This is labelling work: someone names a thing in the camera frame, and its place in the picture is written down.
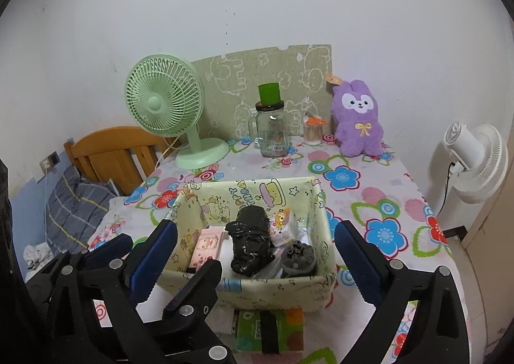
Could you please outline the white soft cloth pack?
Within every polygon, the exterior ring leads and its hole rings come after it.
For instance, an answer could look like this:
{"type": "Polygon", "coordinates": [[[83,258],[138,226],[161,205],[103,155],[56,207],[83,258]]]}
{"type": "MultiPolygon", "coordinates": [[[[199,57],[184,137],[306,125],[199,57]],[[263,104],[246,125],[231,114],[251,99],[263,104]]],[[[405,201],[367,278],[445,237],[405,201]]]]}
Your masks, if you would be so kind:
{"type": "Polygon", "coordinates": [[[206,323],[216,334],[235,334],[238,314],[230,306],[215,306],[206,318],[206,323]]]}

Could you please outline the pink packet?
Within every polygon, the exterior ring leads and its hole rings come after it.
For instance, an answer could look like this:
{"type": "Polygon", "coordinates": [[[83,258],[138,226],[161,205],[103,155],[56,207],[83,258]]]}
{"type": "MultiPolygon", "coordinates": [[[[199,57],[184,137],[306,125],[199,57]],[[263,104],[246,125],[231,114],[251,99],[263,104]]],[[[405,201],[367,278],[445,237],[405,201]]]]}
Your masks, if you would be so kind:
{"type": "Polygon", "coordinates": [[[218,259],[226,232],[221,226],[203,229],[192,252],[189,268],[200,269],[209,259],[218,259]]]}

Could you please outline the green tissue pack black band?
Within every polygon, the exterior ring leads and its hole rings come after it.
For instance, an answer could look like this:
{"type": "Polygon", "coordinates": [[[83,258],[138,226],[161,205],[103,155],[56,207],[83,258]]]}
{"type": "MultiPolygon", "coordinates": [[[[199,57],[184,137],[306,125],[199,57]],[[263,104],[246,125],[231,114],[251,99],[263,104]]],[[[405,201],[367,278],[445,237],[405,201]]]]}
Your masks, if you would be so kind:
{"type": "Polygon", "coordinates": [[[268,355],[304,350],[301,308],[239,311],[235,350],[268,355]]]}

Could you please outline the grey plaid pillow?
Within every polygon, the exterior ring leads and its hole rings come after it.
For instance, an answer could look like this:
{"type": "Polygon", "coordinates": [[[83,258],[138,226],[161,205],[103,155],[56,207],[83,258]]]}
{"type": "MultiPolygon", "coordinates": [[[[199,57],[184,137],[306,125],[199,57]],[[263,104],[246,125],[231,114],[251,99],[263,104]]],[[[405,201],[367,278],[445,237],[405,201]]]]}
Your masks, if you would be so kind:
{"type": "Polygon", "coordinates": [[[92,182],[75,166],[68,167],[51,192],[44,210],[46,243],[53,255],[86,249],[89,238],[109,211],[110,200],[119,195],[111,181],[92,182]]]}

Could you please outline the wooden bed headboard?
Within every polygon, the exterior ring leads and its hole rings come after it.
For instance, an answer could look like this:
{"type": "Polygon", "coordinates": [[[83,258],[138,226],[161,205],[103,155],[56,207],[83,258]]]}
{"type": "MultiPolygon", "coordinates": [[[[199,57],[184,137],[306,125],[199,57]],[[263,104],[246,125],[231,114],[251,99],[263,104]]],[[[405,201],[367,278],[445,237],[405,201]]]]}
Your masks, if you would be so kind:
{"type": "Polygon", "coordinates": [[[119,126],[91,133],[76,143],[64,143],[71,164],[92,182],[112,181],[129,195],[161,161],[180,145],[177,139],[155,136],[137,126],[119,126]]]}

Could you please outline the yellow cartoon fabric storage box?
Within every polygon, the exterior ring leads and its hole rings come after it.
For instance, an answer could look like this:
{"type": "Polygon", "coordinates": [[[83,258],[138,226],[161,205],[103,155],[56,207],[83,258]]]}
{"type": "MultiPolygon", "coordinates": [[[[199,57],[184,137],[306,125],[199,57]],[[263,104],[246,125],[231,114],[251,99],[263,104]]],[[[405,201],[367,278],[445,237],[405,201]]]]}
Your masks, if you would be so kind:
{"type": "Polygon", "coordinates": [[[158,283],[170,294],[217,259],[219,299],[234,308],[313,312],[331,300],[334,248],[317,179],[189,184],[167,217],[179,239],[158,283]]]}

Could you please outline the dark grey sock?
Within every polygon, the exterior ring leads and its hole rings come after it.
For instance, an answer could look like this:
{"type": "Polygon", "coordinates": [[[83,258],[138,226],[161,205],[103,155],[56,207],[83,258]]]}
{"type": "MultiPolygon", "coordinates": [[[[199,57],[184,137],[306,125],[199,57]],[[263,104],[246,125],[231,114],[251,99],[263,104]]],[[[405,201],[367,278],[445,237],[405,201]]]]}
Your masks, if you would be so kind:
{"type": "Polygon", "coordinates": [[[283,279],[310,277],[316,273],[316,255],[313,246],[300,240],[291,242],[280,255],[283,279]]]}

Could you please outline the yellow snack packet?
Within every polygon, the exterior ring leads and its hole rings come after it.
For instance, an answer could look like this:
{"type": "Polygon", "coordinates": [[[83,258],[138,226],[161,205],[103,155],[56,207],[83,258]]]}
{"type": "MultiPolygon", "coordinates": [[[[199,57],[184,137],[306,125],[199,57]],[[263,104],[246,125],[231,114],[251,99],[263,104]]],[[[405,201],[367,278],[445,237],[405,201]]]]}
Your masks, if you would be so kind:
{"type": "Polygon", "coordinates": [[[283,246],[297,237],[297,221],[290,208],[280,209],[269,217],[269,235],[275,246],[283,246]]]}

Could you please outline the floral patterned tablecloth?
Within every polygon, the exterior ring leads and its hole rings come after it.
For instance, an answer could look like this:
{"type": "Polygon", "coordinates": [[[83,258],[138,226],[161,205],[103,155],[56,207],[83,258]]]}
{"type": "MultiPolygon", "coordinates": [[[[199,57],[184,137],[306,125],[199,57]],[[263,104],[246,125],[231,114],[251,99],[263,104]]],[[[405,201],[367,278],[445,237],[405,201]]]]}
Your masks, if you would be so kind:
{"type": "MultiPolygon", "coordinates": [[[[309,244],[314,219],[309,219],[300,202],[306,202],[304,184],[286,183],[288,178],[314,177],[314,204],[327,215],[331,239],[336,225],[343,219],[352,222],[361,236],[375,245],[386,259],[399,259],[408,268],[433,272],[438,266],[448,267],[455,277],[456,263],[452,258],[436,214],[422,196],[417,185],[394,152],[382,143],[378,157],[361,155],[343,157],[334,136],[323,136],[319,146],[308,146],[293,138],[285,157],[263,158],[249,139],[229,139],[229,153],[219,162],[195,170],[182,170],[175,157],[161,164],[126,197],[114,198],[109,212],[89,238],[92,250],[125,233],[135,244],[145,241],[153,228],[165,219],[165,213],[179,211],[177,197],[187,190],[207,190],[199,196],[207,225],[225,225],[235,219],[236,207],[262,205],[269,212],[291,209],[301,237],[308,229],[309,244]]],[[[305,312],[301,351],[280,355],[261,352],[237,352],[238,363],[339,363],[352,347],[372,314],[372,306],[361,297],[348,267],[336,252],[333,242],[322,246],[334,252],[334,290],[326,307],[305,312]]],[[[243,277],[232,274],[229,266],[229,246],[222,248],[220,260],[228,267],[219,295],[219,310],[209,315],[215,331],[227,331],[221,321],[233,313],[222,295],[234,294],[246,301],[247,294],[259,292],[241,283],[243,277]]]]}

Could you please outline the green desk fan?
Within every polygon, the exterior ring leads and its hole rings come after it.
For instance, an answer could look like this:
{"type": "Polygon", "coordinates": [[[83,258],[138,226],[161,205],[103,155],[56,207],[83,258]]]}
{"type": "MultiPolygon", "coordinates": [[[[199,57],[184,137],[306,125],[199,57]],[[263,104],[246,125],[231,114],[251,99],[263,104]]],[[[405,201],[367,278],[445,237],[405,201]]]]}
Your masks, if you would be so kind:
{"type": "Polygon", "coordinates": [[[175,158],[178,168],[203,168],[228,154],[223,139],[199,136],[205,94],[197,70],[187,61],[161,54],[141,59],[126,79],[125,99],[128,111],[147,132],[161,138],[187,137],[187,146],[175,158]]]}

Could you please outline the white standing fan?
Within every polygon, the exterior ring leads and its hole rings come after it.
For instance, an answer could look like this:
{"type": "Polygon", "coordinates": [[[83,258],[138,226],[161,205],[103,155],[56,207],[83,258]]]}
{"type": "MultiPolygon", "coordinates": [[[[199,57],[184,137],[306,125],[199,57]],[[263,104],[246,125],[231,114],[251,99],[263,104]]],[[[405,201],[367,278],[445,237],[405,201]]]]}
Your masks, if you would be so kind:
{"type": "Polygon", "coordinates": [[[479,204],[501,186],[508,171],[509,152],[499,130],[492,124],[480,124],[471,130],[455,121],[444,134],[443,143],[456,159],[450,168],[452,188],[467,204],[479,204]]]}

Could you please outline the glass jar with green lid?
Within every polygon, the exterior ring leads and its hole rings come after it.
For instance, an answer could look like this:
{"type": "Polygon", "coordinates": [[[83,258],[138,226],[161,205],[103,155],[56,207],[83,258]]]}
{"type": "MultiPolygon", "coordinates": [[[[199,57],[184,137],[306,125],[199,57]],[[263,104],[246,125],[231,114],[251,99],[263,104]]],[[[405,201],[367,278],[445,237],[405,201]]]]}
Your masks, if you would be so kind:
{"type": "Polygon", "coordinates": [[[258,86],[260,100],[256,114],[248,121],[250,138],[265,158],[281,158],[288,154],[289,135],[285,103],[278,83],[258,86]]]}

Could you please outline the beige cartoon cardboard panel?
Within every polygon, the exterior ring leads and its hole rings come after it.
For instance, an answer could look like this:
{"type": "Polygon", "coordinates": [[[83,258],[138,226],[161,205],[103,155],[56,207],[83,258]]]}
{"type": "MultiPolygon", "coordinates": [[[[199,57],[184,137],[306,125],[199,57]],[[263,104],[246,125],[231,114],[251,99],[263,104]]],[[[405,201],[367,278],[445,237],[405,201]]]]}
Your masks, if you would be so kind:
{"type": "Polygon", "coordinates": [[[192,63],[203,85],[202,138],[247,138],[258,104],[283,102],[291,135],[303,133],[306,114],[328,120],[332,92],[329,44],[300,44],[237,51],[192,63]]]}

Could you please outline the small jar orange lid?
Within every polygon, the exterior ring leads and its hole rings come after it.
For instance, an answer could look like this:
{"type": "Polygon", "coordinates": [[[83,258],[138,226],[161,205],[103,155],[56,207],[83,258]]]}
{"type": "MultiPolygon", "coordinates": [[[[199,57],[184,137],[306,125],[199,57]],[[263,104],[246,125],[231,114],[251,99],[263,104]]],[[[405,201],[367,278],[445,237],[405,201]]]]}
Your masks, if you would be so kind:
{"type": "Polygon", "coordinates": [[[303,138],[307,145],[319,145],[322,142],[323,127],[326,121],[317,116],[306,113],[303,118],[303,138]]]}

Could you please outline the purple bunny plush toy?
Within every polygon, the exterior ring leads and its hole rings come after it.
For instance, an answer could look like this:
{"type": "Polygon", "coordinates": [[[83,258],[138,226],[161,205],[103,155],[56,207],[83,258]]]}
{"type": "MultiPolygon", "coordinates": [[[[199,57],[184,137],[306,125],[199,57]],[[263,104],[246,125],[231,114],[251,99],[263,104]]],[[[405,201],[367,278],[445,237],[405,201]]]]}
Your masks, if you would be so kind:
{"type": "Polygon", "coordinates": [[[334,85],[330,112],[342,156],[379,157],[382,154],[383,127],[378,119],[378,103],[364,81],[343,81],[334,85]]]}

